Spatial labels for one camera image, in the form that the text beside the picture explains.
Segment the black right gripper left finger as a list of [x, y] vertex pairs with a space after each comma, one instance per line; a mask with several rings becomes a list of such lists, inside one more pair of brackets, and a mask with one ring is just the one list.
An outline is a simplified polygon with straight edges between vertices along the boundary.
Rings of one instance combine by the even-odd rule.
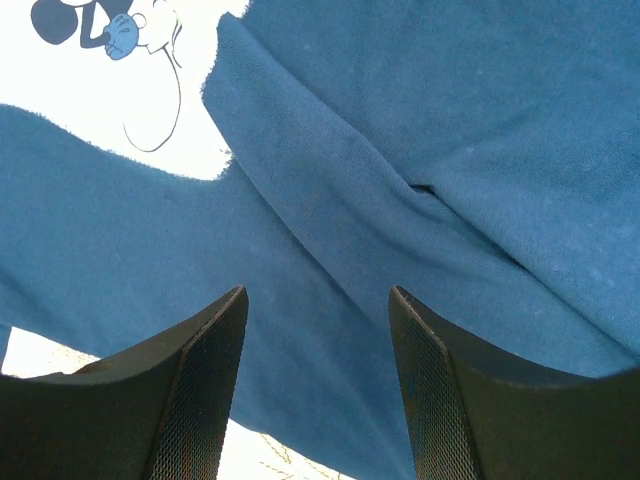
[[71, 373], [1, 379], [5, 479], [213, 479], [248, 295]]

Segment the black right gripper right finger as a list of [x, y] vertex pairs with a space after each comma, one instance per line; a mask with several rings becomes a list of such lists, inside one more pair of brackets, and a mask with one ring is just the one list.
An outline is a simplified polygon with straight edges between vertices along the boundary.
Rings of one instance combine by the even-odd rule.
[[639, 372], [588, 378], [473, 335], [400, 287], [389, 321], [420, 479], [635, 479]]

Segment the blue Mickey print t-shirt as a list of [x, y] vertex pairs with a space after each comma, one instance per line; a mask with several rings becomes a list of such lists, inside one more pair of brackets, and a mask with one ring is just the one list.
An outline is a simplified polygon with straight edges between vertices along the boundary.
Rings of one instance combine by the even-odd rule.
[[387, 298], [639, 363], [635, 1], [5, 1], [1, 328], [106, 357], [244, 286], [232, 418], [413, 473]]

